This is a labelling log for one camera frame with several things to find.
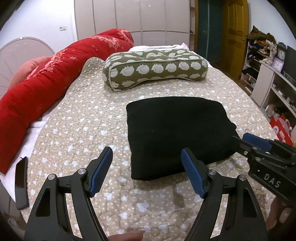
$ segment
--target wall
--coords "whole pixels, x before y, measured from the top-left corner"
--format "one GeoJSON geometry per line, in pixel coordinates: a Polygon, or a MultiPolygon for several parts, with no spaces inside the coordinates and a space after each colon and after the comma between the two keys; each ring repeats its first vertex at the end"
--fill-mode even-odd
{"type": "Polygon", "coordinates": [[[74,0],[25,0],[1,30],[0,48],[19,37],[41,39],[55,52],[77,41],[74,0]]]}
{"type": "Polygon", "coordinates": [[[282,16],[267,0],[248,0],[250,31],[253,25],[264,33],[271,33],[277,42],[283,42],[296,50],[296,39],[282,16]]]}

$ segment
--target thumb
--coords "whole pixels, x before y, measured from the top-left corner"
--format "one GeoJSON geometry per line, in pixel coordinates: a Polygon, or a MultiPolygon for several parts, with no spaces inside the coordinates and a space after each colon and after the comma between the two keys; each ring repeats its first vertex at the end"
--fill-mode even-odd
{"type": "Polygon", "coordinates": [[[109,241],[142,241],[145,231],[135,230],[125,234],[116,234],[108,237],[109,241]]]}

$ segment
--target metal bolt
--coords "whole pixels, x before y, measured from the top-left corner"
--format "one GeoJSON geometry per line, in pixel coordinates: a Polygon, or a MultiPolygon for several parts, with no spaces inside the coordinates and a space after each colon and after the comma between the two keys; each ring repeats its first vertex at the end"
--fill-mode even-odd
{"type": "Polygon", "coordinates": [[[210,170],[209,170],[209,174],[210,174],[210,175],[216,175],[217,172],[216,172],[216,170],[210,169],[210,170]]]}
{"type": "Polygon", "coordinates": [[[86,172],[86,170],[84,168],[81,168],[78,170],[78,174],[82,175],[86,172]]]}
{"type": "Polygon", "coordinates": [[[239,179],[245,181],[247,178],[244,175],[239,175],[239,179]]]}
{"type": "Polygon", "coordinates": [[[49,176],[48,176],[48,180],[52,180],[52,179],[54,179],[55,178],[55,175],[54,174],[50,174],[49,176]]]}

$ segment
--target black tv screen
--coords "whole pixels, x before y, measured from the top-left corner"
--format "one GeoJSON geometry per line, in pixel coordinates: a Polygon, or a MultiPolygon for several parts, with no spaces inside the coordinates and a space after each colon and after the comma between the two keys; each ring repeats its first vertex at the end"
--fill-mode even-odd
{"type": "Polygon", "coordinates": [[[294,81],[296,81],[296,50],[288,46],[284,67],[282,70],[283,75],[285,73],[290,76],[294,81]]]}

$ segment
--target quilted bedspread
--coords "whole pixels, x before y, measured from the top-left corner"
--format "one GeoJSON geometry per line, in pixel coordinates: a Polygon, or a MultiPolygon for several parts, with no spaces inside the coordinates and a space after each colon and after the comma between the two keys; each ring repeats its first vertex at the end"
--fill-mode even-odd
{"type": "MultiPolygon", "coordinates": [[[[46,177],[73,174],[99,156],[105,146],[114,157],[102,189],[92,198],[98,219],[107,235],[146,230],[144,240],[184,240],[202,204],[186,173],[144,182],[131,179],[131,151],[128,144],[126,105],[151,97],[197,96],[219,101],[229,119],[245,132],[274,139],[276,136],[258,107],[231,79],[209,68],[206,80],[165,80],[148,82],[114,93],[102,79],[102,61],[89,59],[64,99],[42,129],[28,165],[30,207],[22,214],[27,221],[46,177]]],[[[210,164],[220,174],[248,177],[246,159],[234,154],[210,164]]],[[[250,177],[264,217],[268,215],[273,194],[250,177]]],[[[72,200],[67,196],[73,232],[81,236],[72,200]]],[[[220,233],[227,197],[224,195],[212,236],[220,233]]]]}

